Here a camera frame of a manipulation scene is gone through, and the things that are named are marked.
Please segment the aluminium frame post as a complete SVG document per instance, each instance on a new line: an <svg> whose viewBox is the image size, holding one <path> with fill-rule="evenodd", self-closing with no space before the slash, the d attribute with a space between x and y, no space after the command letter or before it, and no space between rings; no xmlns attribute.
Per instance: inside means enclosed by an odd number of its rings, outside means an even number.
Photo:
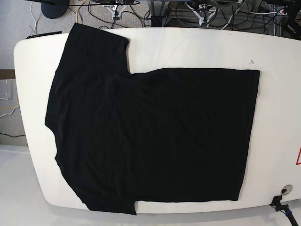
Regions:
<svg viewBox="0 0 301 226"><path fill-rule="evenodd" d="M170 13L169 0L148 0L151 27L164 27Z"/></svg>

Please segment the black flat bar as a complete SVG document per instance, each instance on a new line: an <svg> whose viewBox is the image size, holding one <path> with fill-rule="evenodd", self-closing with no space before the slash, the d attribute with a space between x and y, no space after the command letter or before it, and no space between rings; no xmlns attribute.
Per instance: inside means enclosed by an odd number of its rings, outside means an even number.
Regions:
<svg viewBox="0 0 301 226"><path fill-rule="evenodd" d="M42 34L30 35L30 36L28 36L26 39L32 39L32 38L44 37L44 36L56 35L56 34L62 34L62 31L57 31L57 32L47 32L47 33L42 33Z"/></svg>

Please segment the black T-shirt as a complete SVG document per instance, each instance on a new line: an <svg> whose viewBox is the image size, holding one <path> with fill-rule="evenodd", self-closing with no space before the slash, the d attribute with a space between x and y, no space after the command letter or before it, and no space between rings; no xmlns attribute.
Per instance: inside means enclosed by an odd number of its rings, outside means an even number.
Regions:
<svg viewBox="0 0 301 226"><path fill-rule="evenodd" d="M237 201L260 72L128 71L128 39L74 24L45 125L55 160L90 210L134 215L135 203Z"/></svg>

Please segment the round dark stand base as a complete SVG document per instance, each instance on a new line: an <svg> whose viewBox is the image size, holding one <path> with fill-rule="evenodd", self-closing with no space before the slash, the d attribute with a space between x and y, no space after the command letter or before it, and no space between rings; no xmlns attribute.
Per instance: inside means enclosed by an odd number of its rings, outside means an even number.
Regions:
<svg viewBox="0 0 301 226"><path fill-rule="evenodd" d="M42 14L49 19L57 19L62 17L69 8L69 0L53 0L52 2L42 3Z"/></svg>

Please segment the red warning triangle sticker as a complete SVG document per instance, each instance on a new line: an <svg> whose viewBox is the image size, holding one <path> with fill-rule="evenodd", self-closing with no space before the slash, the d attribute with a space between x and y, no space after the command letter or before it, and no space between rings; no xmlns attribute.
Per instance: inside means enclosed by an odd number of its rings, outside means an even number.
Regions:
<svg viewBox="0 0 301 226"><path fill-rule="evenodd" d="M296 165L301 165L301 148L300 148L299 153L298 153Z"/></svg>

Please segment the silver table grommet right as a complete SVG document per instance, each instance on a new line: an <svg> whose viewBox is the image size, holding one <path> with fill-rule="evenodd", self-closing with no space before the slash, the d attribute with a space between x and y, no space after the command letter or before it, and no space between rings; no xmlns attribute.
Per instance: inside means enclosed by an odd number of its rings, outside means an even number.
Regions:
<svg viewBox="0 0 301 226"><path fill-rule="evenodd" d="M292 185L286 185L286 186L284 186L282 188L281 195L282 196L288 195L292 190L293 190L293 186Z"/></svg>

